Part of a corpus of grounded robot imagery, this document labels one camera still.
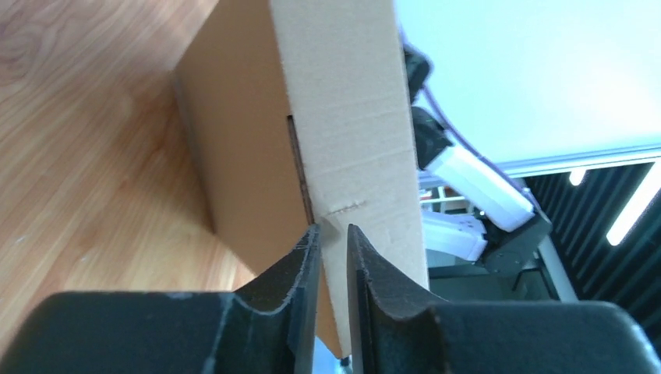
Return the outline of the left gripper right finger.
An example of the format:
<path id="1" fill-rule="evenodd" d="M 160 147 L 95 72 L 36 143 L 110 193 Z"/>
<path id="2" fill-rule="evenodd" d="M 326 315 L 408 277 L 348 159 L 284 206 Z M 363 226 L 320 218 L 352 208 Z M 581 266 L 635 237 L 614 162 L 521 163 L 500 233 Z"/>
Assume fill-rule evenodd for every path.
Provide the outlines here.
<path id="1" fill-rule="evenodd" d="M 348 227 L 356 373 L 657 373 L 642 328 L 608 302 L 448 302 Z"/>

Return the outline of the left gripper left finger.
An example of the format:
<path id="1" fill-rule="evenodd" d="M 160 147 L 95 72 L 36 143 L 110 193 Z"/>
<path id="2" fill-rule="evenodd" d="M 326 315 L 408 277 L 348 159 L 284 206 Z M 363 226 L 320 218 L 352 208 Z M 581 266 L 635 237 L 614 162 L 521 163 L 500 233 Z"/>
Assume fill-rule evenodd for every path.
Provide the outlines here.
<path id="1" fill-rule="evenodd" d="M 233 292 L 70 291 L 43 300 L 4 373 L 309 373 L 320 228 Z"/>

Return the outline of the cardboard box stack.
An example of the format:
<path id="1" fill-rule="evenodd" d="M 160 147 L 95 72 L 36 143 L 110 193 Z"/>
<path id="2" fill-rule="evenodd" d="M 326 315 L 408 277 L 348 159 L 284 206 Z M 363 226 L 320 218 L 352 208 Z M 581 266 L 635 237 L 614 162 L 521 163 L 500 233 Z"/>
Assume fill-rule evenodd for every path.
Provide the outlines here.
<path id="1" fill-rule="evenodd" d="M 219 1 L 175 67 L 214 230 L 254 273 L 310 224 L 316 334 L 352 352 L 347 229 L 426 287 L 414 136 L 391 1 Z"/>

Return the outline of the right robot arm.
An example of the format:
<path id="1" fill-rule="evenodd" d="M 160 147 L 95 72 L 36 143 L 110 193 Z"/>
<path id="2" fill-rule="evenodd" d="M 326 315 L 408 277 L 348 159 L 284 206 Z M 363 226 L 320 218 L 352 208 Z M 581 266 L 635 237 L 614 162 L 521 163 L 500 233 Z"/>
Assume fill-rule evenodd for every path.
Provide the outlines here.
<path id="1" fill-rule="evenodd" d="M 424 210 L 424 246 L 511 277 L 535 259 L 552 224 L 532 194 L 470 147 L 439 110 L 415 105 L 419 94 L 431 98 L 426 80 L 432 65 L 420 51 L 402 47 L 419 184 L 448 187 L 475 208 L 474 213 Z"/>

